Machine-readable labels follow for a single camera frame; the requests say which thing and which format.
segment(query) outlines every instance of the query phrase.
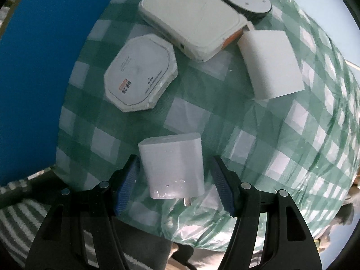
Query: green checkered tablecloth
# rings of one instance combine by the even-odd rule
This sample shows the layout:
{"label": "green checkered tablecloth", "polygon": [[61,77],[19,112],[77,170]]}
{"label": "green checkered tablecloth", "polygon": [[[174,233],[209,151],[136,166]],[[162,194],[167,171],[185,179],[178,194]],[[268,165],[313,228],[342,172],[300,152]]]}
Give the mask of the green checkered tablecloth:
{"label": "green checkered tablecloth", "polygon": [[[331,39],[293,0],[271,0],[257,29],[285,30],[305,90],[256,101],[236,43],[205,63],[177,48],[178,77],[153,110],[122,113],[104,95],[103,75],[125,42],[154,30],[140,0],[111,0],[76,61],[59,122],[56,172],[78,190],[108,180],[145,138],[199,132],[206,193],[182,200],[150,198],[144,173],[119,217],[175,242],[224,250],[235,220],[221,206],[210,158],[257,189],[289,191],[313,235],[339,210],[359,165],[359,86]],[[260,220],[258,249],[266,217]]]}

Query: white box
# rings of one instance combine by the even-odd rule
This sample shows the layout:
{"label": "white box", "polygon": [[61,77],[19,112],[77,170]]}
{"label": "white box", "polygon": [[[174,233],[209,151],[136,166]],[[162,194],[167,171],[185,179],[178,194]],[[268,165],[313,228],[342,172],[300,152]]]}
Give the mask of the white box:
{"label": "white box", "polygon": [[139,150],[151,198],[192,198],[204,194],[199,133],[147,138],[139,143]]}
{"label": "white box", "polygon": [[246,31],[238,46],[256,99],[272,99],[304,90],[294,50],[284,31]]}

